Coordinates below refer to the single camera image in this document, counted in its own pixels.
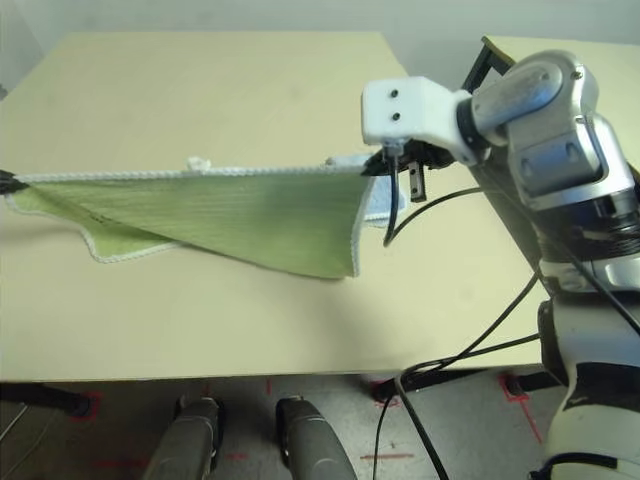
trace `floor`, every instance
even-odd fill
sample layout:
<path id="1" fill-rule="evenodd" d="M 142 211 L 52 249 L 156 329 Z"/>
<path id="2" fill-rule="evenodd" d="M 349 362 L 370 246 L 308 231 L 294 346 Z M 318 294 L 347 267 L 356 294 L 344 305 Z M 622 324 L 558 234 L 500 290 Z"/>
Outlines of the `floor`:
<path id="1" fill-rule="evenodd" d="M 564 389 L 509 401 L 498 381 L 500 373 L 486 371 L 411 394 L 453 480 L 526 479 L 540 464 L 540 441 Z M 372 380 L 315 375 L 60 384 L 68 390 L 96 392 L 100 405 L 95 418 L 78 422 L 29 408 L 0 444 L 0 479 L 139 479 L 172 419 L 175 400 L 183 394 L 211 395 L 227 407 L 220 462 L 211 478 L 291 478 L 274 441 L 274 408 L 278 399 L 292 394 L 303 395 L 323 413 L 358 478 L 370 478 L 381 409 L 368 394 Z M 378 478 L 436 479 L 404 408 L 397 402 L 391 405 L 382 431 Z M 0 405 L 2 430 L 18 410 L 18 405 Z"/>

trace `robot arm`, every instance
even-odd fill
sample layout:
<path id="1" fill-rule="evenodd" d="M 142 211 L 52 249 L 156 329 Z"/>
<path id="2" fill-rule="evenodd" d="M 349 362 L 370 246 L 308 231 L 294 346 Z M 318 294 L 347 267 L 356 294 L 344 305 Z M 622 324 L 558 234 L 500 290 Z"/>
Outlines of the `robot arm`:
<path id="1" fill-rule="evenodd" d="M 414 77 L 372 82 L 362 97 L 365 142 L 388 155 L 414 154 L 400 165 L 432 166 L 433 155 L 415 158 L 428 146 L 482 168 L 492 148 L 508 148 L 552 294 L 539 311 L 543 363 L 568 387 L 536 479 L 640 479 L 640 336 L 566 254 L 608 290 L 640 291 L 635 181 L 611 126 L 595 112 L 597 97 L 592 74 L 560 51 L 524 59 L 473 96 Z M 625 306 L 640 318 L 637 296 Z"/>

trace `beige table top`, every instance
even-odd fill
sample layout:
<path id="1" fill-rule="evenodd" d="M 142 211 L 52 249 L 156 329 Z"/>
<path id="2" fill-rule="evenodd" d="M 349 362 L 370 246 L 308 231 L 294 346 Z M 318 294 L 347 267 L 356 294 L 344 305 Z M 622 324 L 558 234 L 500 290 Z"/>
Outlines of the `beige table top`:
<path id="1" fill-rule="evenodd" d="M 311 165 L 369 151 L 360 93 L 404 75 L 372 33 L 76 34 L 0 104 L 18 173 Z M 431 198 L 473 185 L 428 174 Z M 362 275 L 318 281 L 181 248 L 100 264 L 74 229 L 3 204 L 0 377 L 126 379 L 399 369 L 451 355 L 530 269 L 488 202 L 455 200 L 389 249 L 362 235 Z M 537 288 L 491 343 L 536 331 Z M 533 363 L 530 344 L 468 364 Z"/>

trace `cloth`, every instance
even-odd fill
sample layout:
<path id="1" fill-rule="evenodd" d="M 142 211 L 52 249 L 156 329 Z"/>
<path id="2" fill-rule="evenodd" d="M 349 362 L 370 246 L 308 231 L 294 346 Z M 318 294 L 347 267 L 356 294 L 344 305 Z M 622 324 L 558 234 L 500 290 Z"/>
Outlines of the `cloth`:
<path id="1" fill-rule="evenodd" d="M 358 274 L 358 243 L 373 180 L 360 167 L 208 168 L 21 175 L 16 211 L 78 225 L 101 262 L 180 244 L 290 273 Z"/>
<path id="2" fill-rule="evenodd" d="M 336 156 L 327 160 L 327 165 L 341 167 L 357 167 L 364 166 L 369 160 L 370 154 Z M 408 206 L 407 194 L 400 189 L 400 197 L 398 199 L 398 215 L 405 212 Z M 365 222 L 373 227 L 386 228 L 389 223 L 391 211 L 391 179 L 388 176 L 376 177 L 373 183 L 373 189 L 367 211 L 365 213 Z"/>

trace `white wall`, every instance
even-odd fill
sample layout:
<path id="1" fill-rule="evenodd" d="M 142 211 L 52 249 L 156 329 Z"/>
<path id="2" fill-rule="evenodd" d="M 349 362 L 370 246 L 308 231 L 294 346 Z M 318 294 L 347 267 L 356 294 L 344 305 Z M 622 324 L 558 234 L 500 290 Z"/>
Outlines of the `white wall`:
<path id="1" fill-rule="evenodd" d="M 462 82 L 483 34 L 640 44 L 640 0 L 2 1 L 15 2 L 45 53 L 70 31 L 375 30 L 409 73 L 452 88 Z M 4 44 L 17 59 L 7 65 L 12 79 L 37 62 L 18 41 L 26 37 L 14 33 Z"/>

